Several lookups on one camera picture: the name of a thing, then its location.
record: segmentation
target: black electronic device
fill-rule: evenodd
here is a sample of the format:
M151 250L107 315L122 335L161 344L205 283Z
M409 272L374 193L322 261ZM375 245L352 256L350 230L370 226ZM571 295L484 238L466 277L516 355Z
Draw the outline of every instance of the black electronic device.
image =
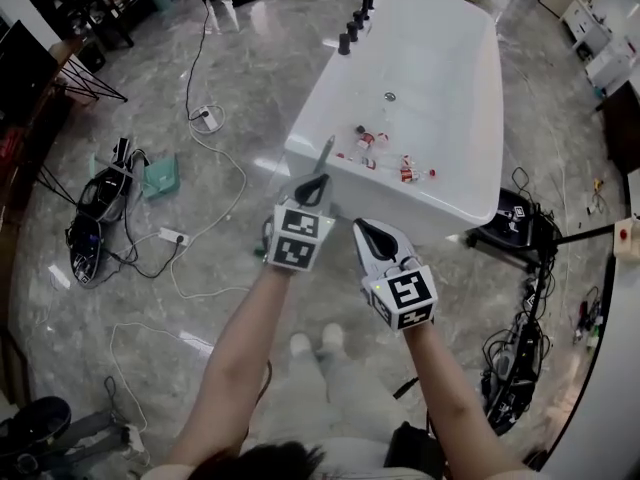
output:
M57 68L56 60L25 26L14 23L0 40L0 120L27 124Z

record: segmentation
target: power strip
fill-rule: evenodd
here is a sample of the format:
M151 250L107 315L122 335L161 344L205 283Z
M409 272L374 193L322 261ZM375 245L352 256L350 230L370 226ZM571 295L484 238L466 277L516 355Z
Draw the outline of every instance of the power strip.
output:
M169 228L160 228L160 233L158 234L160 238L167 240L168 242L177 243L178 237L182 237L182 245L183 247L187 247L191 242L191 238L189 235L185 235L184 233L178 233L177 231L173 231Z

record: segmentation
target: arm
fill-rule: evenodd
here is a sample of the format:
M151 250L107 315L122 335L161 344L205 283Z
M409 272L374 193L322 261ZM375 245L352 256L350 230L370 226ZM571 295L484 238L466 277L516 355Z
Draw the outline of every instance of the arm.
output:
M290 273L265 266L218 339L189 419L167 463L197 466L245 438Z
M404 335L453 477L485 479L526 469L496 436L462 368L434 326L428 322L411 327Z

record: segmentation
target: red and white can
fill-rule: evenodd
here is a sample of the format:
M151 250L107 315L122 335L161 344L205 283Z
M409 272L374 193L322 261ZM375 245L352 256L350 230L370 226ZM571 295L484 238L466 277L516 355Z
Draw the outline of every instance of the red and white can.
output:
M367 157L362 157L362 165L373 171L376 168L376 161Z
M370 133L363 133L358 140L358 146L364 149L365 151L371 147L371 145L375 142L375 138Z
M411 183L420 179L420 174L415 169L400 169L400 179L404 183Z

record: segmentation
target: white bathtub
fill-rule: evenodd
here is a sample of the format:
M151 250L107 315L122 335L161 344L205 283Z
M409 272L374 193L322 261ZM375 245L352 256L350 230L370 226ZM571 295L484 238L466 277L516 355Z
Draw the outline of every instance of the white bathtub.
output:
M336 50L329 60L287 138L291 176L311 172L335 135L326 169L341 215L381 220L415 244L486 224L497 209L503 143L491 17L463 0L375 0L374 7L351 53ZM375 170L360 163L358 125L389 136L366 153ZM420 180L401 181L403 154Z

